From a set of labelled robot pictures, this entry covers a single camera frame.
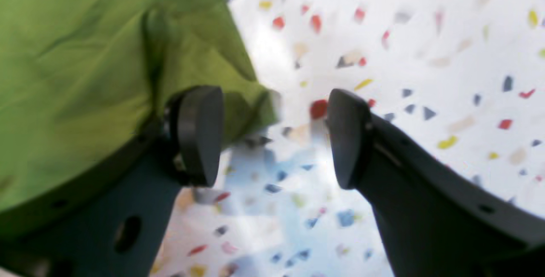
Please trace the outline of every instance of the green fabric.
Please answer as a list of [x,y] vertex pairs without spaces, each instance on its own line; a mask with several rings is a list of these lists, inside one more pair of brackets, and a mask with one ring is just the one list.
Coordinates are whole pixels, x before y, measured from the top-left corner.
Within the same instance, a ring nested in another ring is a hole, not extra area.
[[103,160],[195,85],[222,87],[226,144],[275,120],[224,0],[0,0],[0,211]]

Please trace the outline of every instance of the hole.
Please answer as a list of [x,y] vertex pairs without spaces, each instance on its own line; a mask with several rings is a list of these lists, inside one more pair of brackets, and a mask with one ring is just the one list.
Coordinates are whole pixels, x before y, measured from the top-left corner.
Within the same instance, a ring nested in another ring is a hole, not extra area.
[[141,228],[140,217],[129,217],[119,225],[115,234],[115,251],[119,253],[128,251],[136,242]]
[[55,208],[55,209],[60,209],[64,206],[66,206],[68,204],[68,201],[67,200],[58,200],[54,203],[51,204],[51,207]]
[[488,213],[488,214],[492,214],[496,212],[496,210],[494,210],[492,207],[489,207],[487,205],[479,205],[479,209],[481,209],[481,211],[483,211],[484,213]]

